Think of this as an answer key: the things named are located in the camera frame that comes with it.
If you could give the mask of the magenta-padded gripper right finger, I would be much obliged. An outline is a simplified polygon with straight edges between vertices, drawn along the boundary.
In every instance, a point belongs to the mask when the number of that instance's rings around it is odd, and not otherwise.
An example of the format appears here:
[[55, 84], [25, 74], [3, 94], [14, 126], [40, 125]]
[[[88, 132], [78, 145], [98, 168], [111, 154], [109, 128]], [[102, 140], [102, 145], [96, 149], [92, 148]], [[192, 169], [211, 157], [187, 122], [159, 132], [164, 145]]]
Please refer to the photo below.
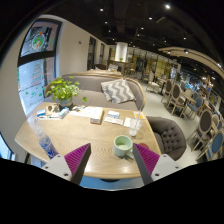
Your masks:
[[139, 144], [133, 144], [133, 154], [145, 185], [182, 169], [169, 155], [158, 155]]

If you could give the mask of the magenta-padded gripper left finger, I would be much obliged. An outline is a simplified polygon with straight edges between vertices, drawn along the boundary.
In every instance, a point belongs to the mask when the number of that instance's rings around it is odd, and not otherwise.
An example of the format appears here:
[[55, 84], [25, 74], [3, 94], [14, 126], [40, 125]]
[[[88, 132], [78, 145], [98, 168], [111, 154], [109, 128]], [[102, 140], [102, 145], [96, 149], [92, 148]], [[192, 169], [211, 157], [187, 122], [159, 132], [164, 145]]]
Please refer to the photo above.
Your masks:
[[56, 155], [42, 169], [79, 185], [90, 155], [91, 144], [87, 143], [65, 156]]

